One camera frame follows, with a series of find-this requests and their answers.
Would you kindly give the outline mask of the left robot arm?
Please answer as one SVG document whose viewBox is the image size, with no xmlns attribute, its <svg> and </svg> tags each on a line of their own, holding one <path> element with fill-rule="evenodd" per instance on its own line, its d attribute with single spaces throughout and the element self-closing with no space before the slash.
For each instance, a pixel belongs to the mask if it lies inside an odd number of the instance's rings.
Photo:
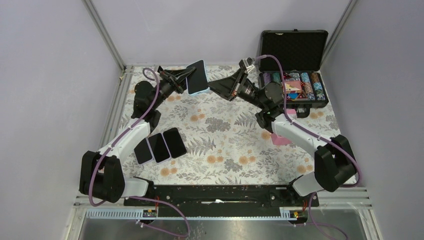
<svg viewBox="0 0 424 240">
<path fill-rule="evenodd" d="M 79 192 L 88 196 L 93 207 L 115 203 L 122 197 L 135 196 L 144 206 L 155 200 L 155 192 L 149 188 L 151 183 L 139 177 L 125 177 L 121 162 L 158 126 L 161 113 L 157 108 L 172 93 L 182 94 L 187 89 L 186 78 L 196 68 L 154 71 L 145 67 L 142 73 L 147 71 L 153 74 L 156 84 L 152 85 L 147 77 L 135 85 L 133 113 L 126 127 L 105 146 L 97 151 L 88 150 L 82 157 Z"/>
</svg>

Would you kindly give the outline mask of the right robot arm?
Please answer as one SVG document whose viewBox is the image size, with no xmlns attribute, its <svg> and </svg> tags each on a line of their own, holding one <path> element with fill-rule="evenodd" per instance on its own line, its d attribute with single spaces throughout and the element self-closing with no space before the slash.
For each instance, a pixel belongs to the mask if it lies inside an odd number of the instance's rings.
<svg viewBox="0 0 424 240">
<path fill-rule="evenodd" d="M 261 111 L 255 117 L 261 128 L 290 140 L 314 158 L 314 171 L 295 178 L 287 186 L 286 198 L 291 205 L 301 205 L 307 195 L 314 192 L 334 192 L 360 173 L 346 137 L 318 134 L 298 123 L 280 107 L 286 100 L 281 84 L 270 82 L 258 88 L 247 74 L 238 71 L 208 85 L 225 100 L 232 101 L 239 97 L 259 107 Z"/>
</svg>

